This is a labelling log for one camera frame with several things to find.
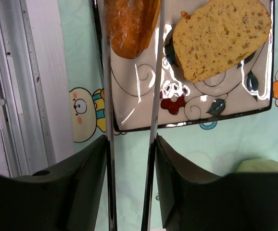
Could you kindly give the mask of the metal kitchen tongs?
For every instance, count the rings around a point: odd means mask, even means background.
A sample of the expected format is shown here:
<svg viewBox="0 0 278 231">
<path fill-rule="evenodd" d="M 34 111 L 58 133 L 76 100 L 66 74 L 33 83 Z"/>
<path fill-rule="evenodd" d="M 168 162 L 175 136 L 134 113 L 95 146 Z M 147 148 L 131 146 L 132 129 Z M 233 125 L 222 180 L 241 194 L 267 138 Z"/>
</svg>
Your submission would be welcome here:
<svg viewBox="0 0 278 231">
<path fill-rule="evenodd" d="M 164 47 L 164 3 L 160 1 L 160 25 L 158 34 L 157 61 L 154 83 L 154 97 L 152 107 L 152 121 L 150 130 L 150 146 L 148 153 L 148 164 L 145 183 L 144 206 L 141 222 L 141 230 L 149 231 L 152 211 L 152 189 L 154 178 L 154 163 L 156 154 L 156 137 L 158 127 L 158 111 L 160 100 L 160 84 L 162 73 L 162 58 Z M 107 184 L 108 184 L 108 208 L 109 208 L 109 230 L 118 230 L 115 188 L 115 165 L 114 165 L 114 128 L 113 128 L 113 97 L 111 80 L 111 49 L 109 37 L 106 35 L 105 26 L 101 28 L 101 51 L 103 67 L 103 83 L 105 92 L 105 124 L 106 124 L 106 155 L 107 155 Z"/>
</svg>

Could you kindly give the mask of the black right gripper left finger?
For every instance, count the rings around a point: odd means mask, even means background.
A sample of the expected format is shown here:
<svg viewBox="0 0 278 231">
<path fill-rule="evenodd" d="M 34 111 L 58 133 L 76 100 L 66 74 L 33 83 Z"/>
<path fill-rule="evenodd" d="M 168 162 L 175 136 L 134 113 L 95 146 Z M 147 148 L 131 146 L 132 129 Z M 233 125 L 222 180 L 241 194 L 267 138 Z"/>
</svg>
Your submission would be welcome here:
<svg viewBox="0 0 278 231">
<path fill-rule="evenodd" d="M 106 137 L 29 176 L 0 175 L 0 231 L 92 231 L 106 168 Z"/>
</svg>

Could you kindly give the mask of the yellow bread slice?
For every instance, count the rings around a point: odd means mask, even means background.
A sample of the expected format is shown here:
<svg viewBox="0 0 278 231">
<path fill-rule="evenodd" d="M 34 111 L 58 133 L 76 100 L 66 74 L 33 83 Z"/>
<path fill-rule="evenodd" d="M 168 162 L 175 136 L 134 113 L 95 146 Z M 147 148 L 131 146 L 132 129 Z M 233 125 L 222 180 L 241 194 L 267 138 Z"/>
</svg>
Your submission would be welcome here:
<svg viewBox="0 0 278 231">
<path fill-rule="evenodd" d="M 256 52 L 269 37 L 271 18 L 258 0 L 210 0 L 181 12 L 173 46 L 186 80 L 216 76 Z"/>
</svg>

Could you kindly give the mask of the brown oblong bread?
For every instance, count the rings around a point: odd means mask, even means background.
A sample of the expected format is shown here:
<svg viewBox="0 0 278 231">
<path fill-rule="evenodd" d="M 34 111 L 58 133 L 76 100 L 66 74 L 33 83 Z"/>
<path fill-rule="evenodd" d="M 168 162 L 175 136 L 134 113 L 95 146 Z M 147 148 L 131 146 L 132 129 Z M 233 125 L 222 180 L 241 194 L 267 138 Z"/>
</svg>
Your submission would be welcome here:
<svg viewBox="0 0 278 231">
<path fill-rule="evenodd" d="M 161 2 L 159 0 L 106 0 L 106 34 L 116 55 L 133 59 L 150 44 Z"/>
</svg>

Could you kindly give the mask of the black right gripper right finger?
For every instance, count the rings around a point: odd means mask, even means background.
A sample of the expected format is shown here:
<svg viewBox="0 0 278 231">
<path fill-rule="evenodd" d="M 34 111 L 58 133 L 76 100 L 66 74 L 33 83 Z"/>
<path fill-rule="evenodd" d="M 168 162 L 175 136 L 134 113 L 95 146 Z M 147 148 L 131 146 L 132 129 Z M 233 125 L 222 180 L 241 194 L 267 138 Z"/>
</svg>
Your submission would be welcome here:
<svg viewBox="0 0 278 231">
<path fill-rule="evenodd" d="M 156 175 L 168 231 L 278 231 L 278 173 L 215 175 L 156 139 Z"/>
</svg>

